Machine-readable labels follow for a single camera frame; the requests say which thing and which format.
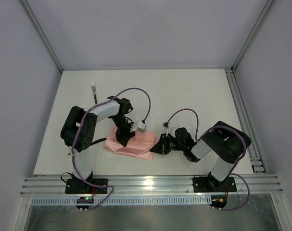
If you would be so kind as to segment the pink cloth napkin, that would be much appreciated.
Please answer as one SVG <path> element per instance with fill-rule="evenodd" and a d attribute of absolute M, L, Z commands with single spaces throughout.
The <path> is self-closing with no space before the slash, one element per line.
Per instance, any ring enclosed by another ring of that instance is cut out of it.
<path fill-rule="evenodd" d="M 121 145 L 115 137 L 117 128 L 114 127 L 110 135 L 106 138 L 104 148 L 115 154 L 130 156 L 137 159 L 152 161 L 154 153 L 150 149 L 156 144 L 156 133 L 146 131 L 144 133 L 136 131 L 126 147 Z"/>

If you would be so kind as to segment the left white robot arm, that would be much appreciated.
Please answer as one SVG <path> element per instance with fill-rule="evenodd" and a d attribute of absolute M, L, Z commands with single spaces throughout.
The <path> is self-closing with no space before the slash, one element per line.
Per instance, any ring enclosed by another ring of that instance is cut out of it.
<path fill-rule="evenodd" d="M 126 117 L 133 110 L 130 100 L 126 98 L 108 97 L 88 110 L 74 106 L 61 130 L 60 137 L 66 146 L 70 148 L 73 164 L 73 178 L 87 185 L 93 185 L 89 181 L 92 170 L 89 165 L 89 153 L 87 149 L 91 146 L 97 123 L 111 119 L 117 127 L 115 137 L 122 145 L 126 146 L 128 141 L 135 136 L 132 130 L 133 122 Z"/>

